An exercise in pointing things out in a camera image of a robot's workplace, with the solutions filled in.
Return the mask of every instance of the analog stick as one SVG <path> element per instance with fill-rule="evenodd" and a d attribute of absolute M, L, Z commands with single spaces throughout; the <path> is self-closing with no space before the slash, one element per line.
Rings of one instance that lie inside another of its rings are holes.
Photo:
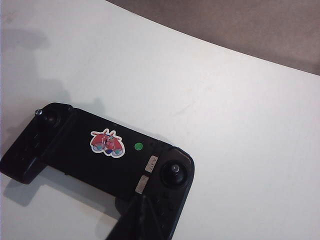
<path fill-rule="evenodd" d="M 168 163 L 162 169 L 162 180 L 169 187 L 180 187 L 187 180 L 186 168 L 179 163 Z"/>
<path fill-rule="evenodd" d="M 53 111 L 38 109 L 34 112 L 34 115 L 43 127 L 53 127 L 57 123 L 57 115 Z"/>

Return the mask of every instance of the black plastic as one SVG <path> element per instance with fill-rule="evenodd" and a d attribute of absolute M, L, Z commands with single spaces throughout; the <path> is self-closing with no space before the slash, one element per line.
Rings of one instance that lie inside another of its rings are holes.
<path fill-rule="evenodd" d="M 124 155 L 92 150 L 91 132 L 104 129 L 122 138 Z M 136 143 L 143 148 L 136 150 Z M 146 171 L 152 156 L 157 161 Z M 194 177 L 194 162 L 181 149 L 62 103 L 36 111 L 1 159 L 0 171 L 29 184 L 47 165 L 131 202 L 108 240 L 170 240 Z M 148 181 L 139 192 L 142 176 Z"/>

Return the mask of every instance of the black game controller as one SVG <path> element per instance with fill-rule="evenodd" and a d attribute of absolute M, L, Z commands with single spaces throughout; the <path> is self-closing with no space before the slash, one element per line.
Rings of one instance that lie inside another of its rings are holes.
<path fill-rule="evenodd" d="M 180 148 L 62 103 L 35 111 L 0 171 L 29 184 L 47 165 L 130 202 L 107 240 L 170 240 L 195 172 Z"/>

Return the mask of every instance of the floor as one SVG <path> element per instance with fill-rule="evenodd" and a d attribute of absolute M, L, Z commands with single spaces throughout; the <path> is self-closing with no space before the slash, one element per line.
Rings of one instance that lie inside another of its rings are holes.
<path fill-rule="evenodd" d="M 320 0 L 108 0 L 228 49 L 320 75 Z"/>

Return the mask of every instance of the white surface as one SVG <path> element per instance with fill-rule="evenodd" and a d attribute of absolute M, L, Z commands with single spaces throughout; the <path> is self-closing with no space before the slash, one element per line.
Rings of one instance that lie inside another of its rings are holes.
<path fill-rule="evenodd" d="M 181 147 L 195 177 L 174 240 L 320 239 L 320 77 L 103 0 L 2 1 L 1 150 L 50 102 Z M 46 168 L 1 176 L 4 240 L 103 240 L 114 198 Z"/>

